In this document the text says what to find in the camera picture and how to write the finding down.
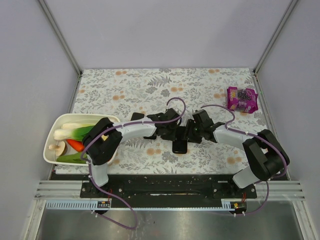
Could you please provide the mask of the blue smartphone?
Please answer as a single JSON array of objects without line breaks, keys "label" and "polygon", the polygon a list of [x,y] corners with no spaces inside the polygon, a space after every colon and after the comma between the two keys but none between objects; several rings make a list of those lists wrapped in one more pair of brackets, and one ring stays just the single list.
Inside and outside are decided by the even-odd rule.
[{"label": "blue smartphone", "polygon": [[145,117],[144,113],[134,112],[131,116],[131,121],[139,121]]}]

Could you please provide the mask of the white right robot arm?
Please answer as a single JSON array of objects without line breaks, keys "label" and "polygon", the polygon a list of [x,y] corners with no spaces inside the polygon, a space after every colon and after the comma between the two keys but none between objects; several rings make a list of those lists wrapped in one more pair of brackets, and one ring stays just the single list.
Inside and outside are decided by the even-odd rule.
[{"label": "white right robot arm", "polygon": [[232,177],[239,189],[286,174],[290,159],[270,130],[249,133],[230,128],[223,122],[214,123],[204,109],[196,111],[192,117],[186,122],[184,133],[189,142],[200,144],[206,140],[245,152],[249,166]]}]

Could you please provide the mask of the dark smartphone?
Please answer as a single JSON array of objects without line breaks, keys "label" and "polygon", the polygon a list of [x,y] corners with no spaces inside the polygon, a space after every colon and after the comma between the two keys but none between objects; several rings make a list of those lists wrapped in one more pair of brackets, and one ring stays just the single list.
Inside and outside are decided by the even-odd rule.
[{"label": "dark smartphone", "polygon": [[174,154],[186,154],[188,151],[188,140],[184,138],[185,126],[179,126],[175,132],[175,140],[172,142],[172,152]]}]

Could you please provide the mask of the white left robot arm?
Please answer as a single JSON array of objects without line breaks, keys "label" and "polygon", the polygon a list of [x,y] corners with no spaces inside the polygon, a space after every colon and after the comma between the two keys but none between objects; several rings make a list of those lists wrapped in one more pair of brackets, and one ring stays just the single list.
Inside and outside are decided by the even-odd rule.
[{"label": "white left robot arm", "polygon": [[125,141],[154,136],[175,140],[181,117],[173,108],[169,108],[164,113],[150,114],[128,122],[113,123],[107,117],[99,120],[82,139],[91,180],[99,187],[108,183],[108,162]]}]

